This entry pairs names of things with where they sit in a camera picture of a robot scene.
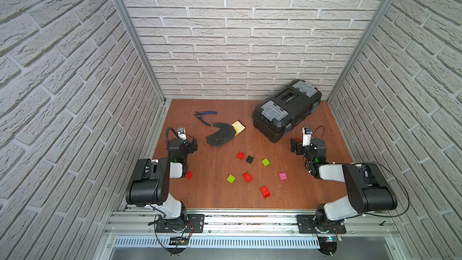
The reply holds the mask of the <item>black lego brick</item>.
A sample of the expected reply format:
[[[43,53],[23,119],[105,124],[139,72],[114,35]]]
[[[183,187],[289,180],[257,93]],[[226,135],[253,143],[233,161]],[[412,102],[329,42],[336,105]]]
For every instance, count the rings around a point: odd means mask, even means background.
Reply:
[[[247,159],[246,159],[246,162],[251,164],[253,162],[253,160],[254,160],[254,158],[252,156],[248,156]]]

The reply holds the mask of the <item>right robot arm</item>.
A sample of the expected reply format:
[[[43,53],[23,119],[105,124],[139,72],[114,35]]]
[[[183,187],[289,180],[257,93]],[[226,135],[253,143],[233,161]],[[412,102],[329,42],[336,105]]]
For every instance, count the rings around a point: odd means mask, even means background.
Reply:
[[[341,182],[346,188],[346,196],[319,205],[314,216],[299,216],[303,229],[320,234],[344,234],[346,219],[397,208],[397,196],[377,164],[328,163],[326,142],[315,138],[311,128],[303,129],[302,138],[291,139],[291,152],[303,156],[304,167],[315,179]]]

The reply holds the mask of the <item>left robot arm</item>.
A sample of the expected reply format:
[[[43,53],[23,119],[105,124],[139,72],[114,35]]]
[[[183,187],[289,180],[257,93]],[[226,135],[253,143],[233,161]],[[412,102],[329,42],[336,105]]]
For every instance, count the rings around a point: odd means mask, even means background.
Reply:
[[[134,167],[125,192],[126,202],[140,208],[151,208],[158,213],[149,226],[157,233],[189,233],[194,226],[188,219],[185,204],[170,194],[170,180],[185,178],[188,174],[188,155],[197,151],[197,140],[188,139],[184,127],[166,130],[174,138],[166,138],[167,156],[158,160],[139,159]]]

